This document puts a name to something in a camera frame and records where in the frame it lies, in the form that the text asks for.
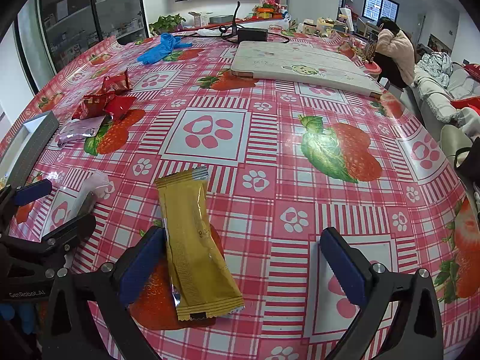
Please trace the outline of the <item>white tablet case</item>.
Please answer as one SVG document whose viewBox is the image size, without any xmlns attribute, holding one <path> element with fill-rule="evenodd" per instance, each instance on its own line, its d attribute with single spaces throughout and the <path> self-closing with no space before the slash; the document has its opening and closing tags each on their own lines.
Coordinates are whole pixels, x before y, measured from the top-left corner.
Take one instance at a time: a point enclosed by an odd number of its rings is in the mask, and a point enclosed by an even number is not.
<svg viewBox="0 0 480 360">
<path fill-rule="evenodd" d="M 348 57 L 299 43 L 243 41 L 231 64 L 237 77 L 325 86 L 372 98 L 383 92 Z"/>
</svg>

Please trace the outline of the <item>red candy wrapper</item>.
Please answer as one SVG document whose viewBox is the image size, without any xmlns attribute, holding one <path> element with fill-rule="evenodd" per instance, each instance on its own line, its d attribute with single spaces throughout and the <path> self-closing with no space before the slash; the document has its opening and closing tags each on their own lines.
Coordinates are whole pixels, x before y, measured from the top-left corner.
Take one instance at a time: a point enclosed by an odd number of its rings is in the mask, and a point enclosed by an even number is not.
<svg viewBox="0 0 480 360">
<path fill-rule="evenodd" d="M 136 100 L 135 96 L 129 94 L 131 89 L 128 69 L 114 76 L 106 76 L 99 91 L 83 96 L 72 114 L 72 120 L 99 116 L 121 119 Z"/>
</svg>

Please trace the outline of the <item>gold stick snack packet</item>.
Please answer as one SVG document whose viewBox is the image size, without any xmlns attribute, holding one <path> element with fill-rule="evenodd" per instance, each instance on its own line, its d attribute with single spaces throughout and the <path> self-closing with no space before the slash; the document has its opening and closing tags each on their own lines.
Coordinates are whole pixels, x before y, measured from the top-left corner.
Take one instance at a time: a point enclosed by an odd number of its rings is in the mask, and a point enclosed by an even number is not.
<svg viewBox="0 0 480 360">
<path fill-rule="evenodd" d="M 212 236 L 208 177 L 208 169 L 199 166 L 155 181 L 167 233 L 169 280 L 181 321 L 221 317 L 245 306 Z"/>
</svg>

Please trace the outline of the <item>green potted plant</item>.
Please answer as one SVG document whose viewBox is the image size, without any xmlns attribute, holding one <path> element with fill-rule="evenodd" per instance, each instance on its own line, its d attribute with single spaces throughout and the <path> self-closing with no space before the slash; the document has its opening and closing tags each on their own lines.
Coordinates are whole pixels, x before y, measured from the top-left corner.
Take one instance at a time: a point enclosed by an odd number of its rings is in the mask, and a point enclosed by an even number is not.
<svg viewBox="0 0 480 360">
<path fill-rule="evenodd" d="M 186 19 L 180 14 L 160 16 L 157 21 L 149 24 L 149 32 L 152 36 L 159 36 L 162 33 L 176 33 L 181 31 Z"/>
</svg>

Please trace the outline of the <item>strawberry pattern tablecloth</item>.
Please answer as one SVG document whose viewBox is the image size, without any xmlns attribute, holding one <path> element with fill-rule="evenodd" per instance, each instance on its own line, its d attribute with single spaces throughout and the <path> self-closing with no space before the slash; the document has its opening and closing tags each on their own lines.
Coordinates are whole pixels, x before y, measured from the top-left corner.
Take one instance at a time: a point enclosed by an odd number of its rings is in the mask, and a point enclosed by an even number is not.
<svg viewBox="0 0 480 360">
<path fill-rule="evenodd" d="M 479 245 L 465 192 L 438 143 L 397 102 L 337 89 L 231 75 L 235 47 L 195 39 L 144 66 L 148 44 L 109 39 L 66 67 L 22 108 L 70 120 L 105 77 L 128 72 L 132 109 L 95 139 L 50 143 L 32 175 L 53 191 L 11 227 L 38 240 L 61 225 L 80 186 L 108 176 L 78 272 L 116 260 L 160 219 L 155 180 L 209 171 L 208 214 L 244 309 L 210 328 L 146 331 L 164 359 L 324 359 L 358 309 L 318 251 L 333 226 L 393 272 L 428 270 L 454 358 L 479 328 Z"/>
</svg>

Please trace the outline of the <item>grey white storage box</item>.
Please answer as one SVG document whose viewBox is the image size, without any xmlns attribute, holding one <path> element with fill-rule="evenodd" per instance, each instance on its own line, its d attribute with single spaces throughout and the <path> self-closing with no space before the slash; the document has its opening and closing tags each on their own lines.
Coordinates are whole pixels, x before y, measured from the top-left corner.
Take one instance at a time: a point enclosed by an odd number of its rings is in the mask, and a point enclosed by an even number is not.
<svg viewBox="0 0 480 360">
<path fill-rule="evenodd" d="M 25 185 L 36 161 L 59 128 L 53 111 L 43 112 L 22 123 L 1 156 L 1 176 L 13 188 Z"/>
</svg>

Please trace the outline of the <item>grey sofa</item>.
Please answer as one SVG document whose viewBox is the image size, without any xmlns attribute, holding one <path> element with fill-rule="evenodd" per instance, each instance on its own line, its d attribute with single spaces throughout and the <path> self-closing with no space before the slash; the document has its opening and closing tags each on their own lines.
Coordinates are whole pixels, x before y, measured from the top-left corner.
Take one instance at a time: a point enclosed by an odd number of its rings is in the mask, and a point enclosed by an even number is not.
<svg viewBox="0 0 480 360">
<path fill-rule="evenodd" d="M 461 102 L 478 97 L 479 82 L 453 62 L 445 87 L 416 65 L 414 81 L 400 95 L 400 102 L 419 119 L 449 163 L 459 167 L 467 154 L 456 152 L 479 138 L 479 112 Z"/>
</svg>

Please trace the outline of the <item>pink stick snack packet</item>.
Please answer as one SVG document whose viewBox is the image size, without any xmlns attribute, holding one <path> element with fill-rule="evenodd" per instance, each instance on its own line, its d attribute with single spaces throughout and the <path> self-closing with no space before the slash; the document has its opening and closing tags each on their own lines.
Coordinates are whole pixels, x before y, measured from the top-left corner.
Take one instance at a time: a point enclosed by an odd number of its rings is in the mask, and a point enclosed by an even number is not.
<svg viewBox="0 0 480 360">
<path fill-rule="evenodd" d="M 63 147 L 69 142 L 95 137 L 103 124 L 105 115 L 89 119 L 75 119 L 68 122 L 55 138 L 58 147 Z"/>
</svg>

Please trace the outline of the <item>glass display cabinet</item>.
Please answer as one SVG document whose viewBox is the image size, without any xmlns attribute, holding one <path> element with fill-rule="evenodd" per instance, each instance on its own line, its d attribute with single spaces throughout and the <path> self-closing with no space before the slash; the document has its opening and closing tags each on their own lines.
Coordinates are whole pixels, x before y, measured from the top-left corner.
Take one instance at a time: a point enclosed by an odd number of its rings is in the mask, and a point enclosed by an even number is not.
<svg viewBox="0 0 480 360">
<path fill-rule="evenodd" d="M 109 37 L 148 36 L 143 0 L 28 0 L 14 30 L 32 74 L 56 74 Z"/>
</svg>

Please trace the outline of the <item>blue rubber glove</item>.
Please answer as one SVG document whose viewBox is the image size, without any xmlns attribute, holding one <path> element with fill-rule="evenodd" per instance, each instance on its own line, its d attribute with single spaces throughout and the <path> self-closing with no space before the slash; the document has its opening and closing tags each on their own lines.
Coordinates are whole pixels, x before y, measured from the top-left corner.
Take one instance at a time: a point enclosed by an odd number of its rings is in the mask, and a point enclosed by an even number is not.
<svg viewBox="0 0 480 360">
<path fill-rule="evenodd" d="M 144 52 L 137 57 L 137 61 L 143 65 L 157 63 L 164 59 L 174 50 L 181 50 L 192 47 L 191 43 L 182 42 L 181 37 L 171 35 L 171 33 L 162 33 L 160 35 L 160 43 L 157 46 Z"/>
</svg>

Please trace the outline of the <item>seated person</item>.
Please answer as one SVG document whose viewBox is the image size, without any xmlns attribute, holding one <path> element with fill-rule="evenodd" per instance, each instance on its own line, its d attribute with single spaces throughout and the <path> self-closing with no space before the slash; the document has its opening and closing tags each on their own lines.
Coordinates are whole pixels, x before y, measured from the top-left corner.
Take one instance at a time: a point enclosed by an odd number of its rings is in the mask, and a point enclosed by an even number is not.
<svg viewBox="0 0 480 360">
<path fill-rule="evenodd" d="M 393 20 L 381 17 L 377 26 L 380 32 L 373 60 L 386 78 L 398 88 L 411 86 L 414 80 L 415 54 L 408 36 Z"/>
</svg>

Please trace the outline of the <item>black power adapter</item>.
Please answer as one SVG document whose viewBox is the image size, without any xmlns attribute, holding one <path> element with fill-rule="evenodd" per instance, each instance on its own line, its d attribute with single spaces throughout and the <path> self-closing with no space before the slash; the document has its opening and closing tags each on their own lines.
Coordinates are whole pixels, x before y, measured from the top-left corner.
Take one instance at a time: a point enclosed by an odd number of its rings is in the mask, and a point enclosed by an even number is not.
<svg viewBox="0 0 480 360">
<path fill-rule="evenodd" d="M 266 28 L 239 28 L 237 30 L 238 43 L 243 41 L 267 41 L 268 35 Z"/>
</svg>

